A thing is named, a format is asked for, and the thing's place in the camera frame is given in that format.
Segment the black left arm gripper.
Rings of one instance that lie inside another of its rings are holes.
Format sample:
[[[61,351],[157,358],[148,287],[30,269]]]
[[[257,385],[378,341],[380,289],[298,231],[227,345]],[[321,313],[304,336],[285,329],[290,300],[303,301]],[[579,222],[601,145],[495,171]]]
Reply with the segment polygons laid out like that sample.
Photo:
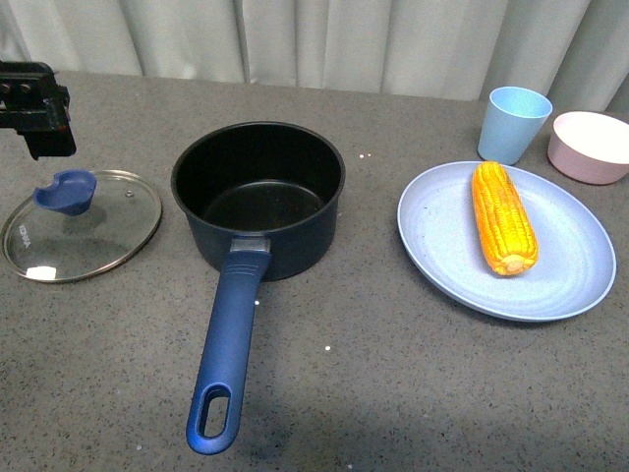
[[[1,63],[1,127],[23,137],[33,159],[75,154],[69,106],[68,89],[47,64]]]

